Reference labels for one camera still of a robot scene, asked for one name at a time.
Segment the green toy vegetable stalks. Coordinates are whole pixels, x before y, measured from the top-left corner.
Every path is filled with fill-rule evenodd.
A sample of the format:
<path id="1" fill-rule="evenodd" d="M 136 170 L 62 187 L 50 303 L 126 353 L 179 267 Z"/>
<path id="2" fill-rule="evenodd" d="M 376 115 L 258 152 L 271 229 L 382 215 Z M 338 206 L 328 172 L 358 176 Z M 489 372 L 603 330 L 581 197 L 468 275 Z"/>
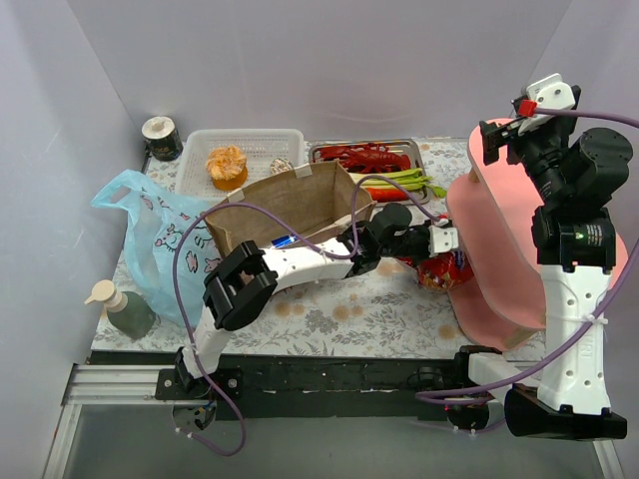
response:
<path id="1" fill-rule="evenodd" d="M 432 177 L 427 176 L 421 169 L 411 169 L 392 173 L 381 173 L 381 177 L 385 177 L 396 182 L 398 185 L 405 188 L 409 193 L 418 198 L 432 194 L 435 198 L 444 198 L 447 190 L 443 187 L 436 186 L 432 182 Z M 366 180 L 362 182 L 361 186 L 364 189 L 367 188 L 396 188 L 387 181 L 380 179 L 373 179 L 371 175 L 366 176 Z"/>

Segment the aluminium frame rail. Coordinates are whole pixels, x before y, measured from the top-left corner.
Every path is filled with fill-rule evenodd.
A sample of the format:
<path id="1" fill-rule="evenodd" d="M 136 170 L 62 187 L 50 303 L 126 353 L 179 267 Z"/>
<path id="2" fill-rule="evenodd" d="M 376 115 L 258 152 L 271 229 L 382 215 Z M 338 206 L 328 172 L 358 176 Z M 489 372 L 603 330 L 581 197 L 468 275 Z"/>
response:
<path id="1" fill-rule="evenodd" d="M 209 419 L 155 397 L 165 354 L 73 368 L 49 478 L 621 478 L 610 441 L 516 438 L 409 417 Z"/>

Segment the silver drink can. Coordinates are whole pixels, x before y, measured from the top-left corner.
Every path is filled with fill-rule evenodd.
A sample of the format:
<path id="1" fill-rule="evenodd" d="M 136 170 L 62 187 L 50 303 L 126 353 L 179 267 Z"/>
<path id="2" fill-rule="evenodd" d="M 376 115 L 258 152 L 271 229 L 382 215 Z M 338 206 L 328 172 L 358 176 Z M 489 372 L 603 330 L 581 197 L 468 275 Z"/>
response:
<path id="1" fill-rule="evenodd" d="M 272 240 L 272 245 L 274 248 L 281 248 L 281 247 L 285 247 L 288 246 L 290 244 L 293 244 L 297 241 L 297 237 L 294 235 L 286 235 L 283 237 L 280 237 L 278 239 L 273 239 Z"/>

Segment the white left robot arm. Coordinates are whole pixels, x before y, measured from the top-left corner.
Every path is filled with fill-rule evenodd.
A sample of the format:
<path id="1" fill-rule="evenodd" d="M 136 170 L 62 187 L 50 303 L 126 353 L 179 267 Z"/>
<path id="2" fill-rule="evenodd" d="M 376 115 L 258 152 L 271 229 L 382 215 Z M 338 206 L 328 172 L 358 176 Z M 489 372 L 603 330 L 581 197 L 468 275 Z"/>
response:
<path id="1" fill-rule="evenodd" d="M 390 204 L 369 221 L 353 222 L 334 238 L 305 247 L 238 245 L 204 279 L 203 310 L 189 342 L 176 357 L 175 379 L 193 399 L 213 385 L 232 333 L 253 323 L 271 297 L 286 288 L 325 279 L 344 279 L 376 269 L 384 257 L 420 262 L 448 247 L 447 232 L 435 222 L 413 226 L 403 205 Z"/>

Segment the white plastic perforated basket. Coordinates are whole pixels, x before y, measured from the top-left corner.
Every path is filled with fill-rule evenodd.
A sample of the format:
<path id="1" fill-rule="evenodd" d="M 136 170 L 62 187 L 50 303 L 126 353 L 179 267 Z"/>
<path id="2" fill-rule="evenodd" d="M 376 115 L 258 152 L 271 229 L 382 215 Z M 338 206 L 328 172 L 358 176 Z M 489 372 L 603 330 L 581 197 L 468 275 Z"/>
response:
<path id="1" fill-rule="evenodd" d="M 295 129 L 209 129 L 191 133 L 179 159 L 174 192 L 208 201 L 222 200 L 227 192 L 217 189 L 206 170 L 210 152 L 236 146 L 247 156 L 245 185 L 268 178 L 275 159 L 299 167 L 308 161 L 303 134 Z"/>

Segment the floral patterned table mat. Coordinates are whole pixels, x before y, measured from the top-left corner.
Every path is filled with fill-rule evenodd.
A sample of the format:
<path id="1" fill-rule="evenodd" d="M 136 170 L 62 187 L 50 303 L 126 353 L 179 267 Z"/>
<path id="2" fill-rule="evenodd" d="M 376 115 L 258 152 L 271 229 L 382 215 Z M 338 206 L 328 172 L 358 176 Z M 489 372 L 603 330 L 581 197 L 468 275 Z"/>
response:
<path id="1" fill-rule="evenodd" d="M 463 139 L 413 138 L 426 173 L 448 189 L 468 173 Z M 158 319 L 131 340 L 103 313 L 93 351 L 175 353 L 186 343 L 183 326 Z M 308 283 L 278 293 L 250 326 L 235 333 L 224 352 L 248 355 L 314 355 L 451 358 L 471 341 L 459 328 L 448 295 L 422 289 L 414 274 L 383 259 L 376 270 L 341 281 Z"/>

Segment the orange toy carrot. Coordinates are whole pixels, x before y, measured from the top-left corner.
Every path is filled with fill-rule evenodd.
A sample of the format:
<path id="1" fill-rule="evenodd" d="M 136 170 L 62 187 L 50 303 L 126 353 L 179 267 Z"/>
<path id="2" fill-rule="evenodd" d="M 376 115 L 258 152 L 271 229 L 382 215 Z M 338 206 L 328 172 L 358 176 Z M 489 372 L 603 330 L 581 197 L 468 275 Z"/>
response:
<path id="1" fill-rule="evenodd" d="M 396 188 L 367 188 L 371 198 L 378 203 L 402 202 L 408 200 L 408 194 Z"/>

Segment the red toy lobster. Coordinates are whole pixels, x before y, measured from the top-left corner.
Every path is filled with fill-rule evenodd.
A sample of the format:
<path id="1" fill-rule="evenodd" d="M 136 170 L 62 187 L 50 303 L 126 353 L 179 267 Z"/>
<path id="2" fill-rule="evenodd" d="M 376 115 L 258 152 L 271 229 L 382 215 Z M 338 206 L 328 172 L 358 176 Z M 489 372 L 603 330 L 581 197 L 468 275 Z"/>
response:
<path id="1" fill-rule="evenodd" d="M 362 175 L 396 173 L 411 168 L 408 155 L 390 152 L 388 147 L 374 143 L 319 147 L 312 153 L 312 160 L 336 161 L 349 173 Z"/>

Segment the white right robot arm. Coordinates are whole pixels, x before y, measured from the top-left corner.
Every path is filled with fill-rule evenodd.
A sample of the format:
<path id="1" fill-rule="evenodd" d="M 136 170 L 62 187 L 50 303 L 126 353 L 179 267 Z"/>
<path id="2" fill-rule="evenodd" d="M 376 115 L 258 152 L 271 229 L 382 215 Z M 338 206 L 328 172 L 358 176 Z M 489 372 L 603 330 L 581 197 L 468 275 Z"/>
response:
<path id="1" fill-rule="evenodd" d="M 607 206 L 628 179 L 630 142 L 608 127 L 577 133 L 581 90 L 558 74 L 526 86 L 512 120 L 481 122 L 482 160 L 520 166 L 540 197 L 531 218 L 545 296 L 546 357 L 541 378 L 511 374 L 505 361 L 473 353 L 451 372 L 453 388 L 483 388 L 504 408 L 515 436 L 622 439 L 624 417 L 605 385 L 603 314 L 626 270 L 617 267 L 616 230 Z"/>

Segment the brown paper bag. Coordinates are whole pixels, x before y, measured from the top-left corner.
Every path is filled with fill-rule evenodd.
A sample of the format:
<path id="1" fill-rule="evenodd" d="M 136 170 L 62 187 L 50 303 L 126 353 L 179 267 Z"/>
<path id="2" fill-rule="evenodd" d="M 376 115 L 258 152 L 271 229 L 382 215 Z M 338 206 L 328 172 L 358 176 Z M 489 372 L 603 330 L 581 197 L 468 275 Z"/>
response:
<path id="1" fill-rule="evenodd" d="M 337 162 L 305 165 L 252 183 L 228 195 L 224 204 L 205 218 L 216 247 L 227 256 L 241 242 L 252 240 L 261 248 L 289 232 L 270 217 L 240 203 L 258 206 L 293 228 L 312 243 L 338 236 L 350 223 L 368 220 L 376 201 L 358 189 L 349 173 Z"/>

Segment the toy fried bread piece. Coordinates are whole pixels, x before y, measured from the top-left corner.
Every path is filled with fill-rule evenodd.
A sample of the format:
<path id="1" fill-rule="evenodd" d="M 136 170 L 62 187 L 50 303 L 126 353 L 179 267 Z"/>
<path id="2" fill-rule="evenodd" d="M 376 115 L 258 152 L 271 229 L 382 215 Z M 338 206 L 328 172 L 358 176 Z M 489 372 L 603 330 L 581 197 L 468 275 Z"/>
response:
<path id="1" fill-rule="evenodd" d="M 240 188 L 248 179 L 247 155 L 235 145 L 213 149 L 206 169 L 214 187 L 223 192 Z"/>

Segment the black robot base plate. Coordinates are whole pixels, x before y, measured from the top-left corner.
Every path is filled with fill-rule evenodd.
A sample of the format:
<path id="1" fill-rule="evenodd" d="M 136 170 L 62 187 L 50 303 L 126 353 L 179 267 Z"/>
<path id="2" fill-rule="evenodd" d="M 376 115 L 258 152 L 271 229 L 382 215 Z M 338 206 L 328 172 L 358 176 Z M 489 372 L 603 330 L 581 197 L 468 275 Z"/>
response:
<path id="1" fill-rule="evenodd" d="M 503 416 L 495 400 L 444 406 L 415 397 L 421 391 L 467 386 L 465 360 L 461 354 L 452 359 L 225 354 L 212 375 L 217 390 L 174 364 L 160 371 L 155 397 L 211 402 L 221 420 L 234 419 L 226 402 L 232 399 L 247 418 L 411 417 L 483 429 Z"/>

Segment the pink two-tier shelf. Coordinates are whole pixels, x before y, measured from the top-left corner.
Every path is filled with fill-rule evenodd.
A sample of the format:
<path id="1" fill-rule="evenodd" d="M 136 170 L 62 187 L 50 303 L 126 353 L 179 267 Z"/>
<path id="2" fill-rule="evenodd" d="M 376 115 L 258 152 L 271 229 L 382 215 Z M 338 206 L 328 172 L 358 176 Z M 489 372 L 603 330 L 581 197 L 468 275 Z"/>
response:
<path id="1" fill-rule="evenodd" d="M 519 165 L 483 163 L 480 131 L 469 136 L 471 170 L 447 189 L 448 216 L 474 278 L 449 297 L 463 333 L 476 344 L 515 349 L 545 328 L 545 297 L 531 235 L 541 199 Z"/>

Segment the light blue plastic grocery bag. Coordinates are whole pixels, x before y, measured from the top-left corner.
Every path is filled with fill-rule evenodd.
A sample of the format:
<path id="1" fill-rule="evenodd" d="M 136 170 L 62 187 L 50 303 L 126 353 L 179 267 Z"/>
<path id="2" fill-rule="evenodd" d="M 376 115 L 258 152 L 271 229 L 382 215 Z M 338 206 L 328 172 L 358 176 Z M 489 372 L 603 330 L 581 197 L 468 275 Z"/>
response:
<path id="1" fill-rule="evenodd" d="M 203 312 L 204 278 L 220 261 L 208 228 L 187 228 L 211 204 L 170 192 L 151 178 L 126 170 L 92 199 L 94 208 L 122 210 L 127 215 L 124 261 L 137 290 L 160 318 L 182 325 L 173 284 L 173 259 L 190 325 Z"/>

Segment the red snack packet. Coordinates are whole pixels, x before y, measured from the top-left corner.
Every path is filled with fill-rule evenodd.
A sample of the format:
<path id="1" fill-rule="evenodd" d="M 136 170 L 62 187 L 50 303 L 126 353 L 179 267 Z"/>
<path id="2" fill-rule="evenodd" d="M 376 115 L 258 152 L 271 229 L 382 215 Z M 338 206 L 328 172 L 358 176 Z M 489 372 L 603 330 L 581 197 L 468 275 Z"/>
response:
<path id="1" fill-rule="evenodd" d="M 401 257 L 398 261 L 413 272 L 419 286 L 448 292 L 474 278 L 474 272 L 461 250 L 444 252 L 421 261 Z"/>

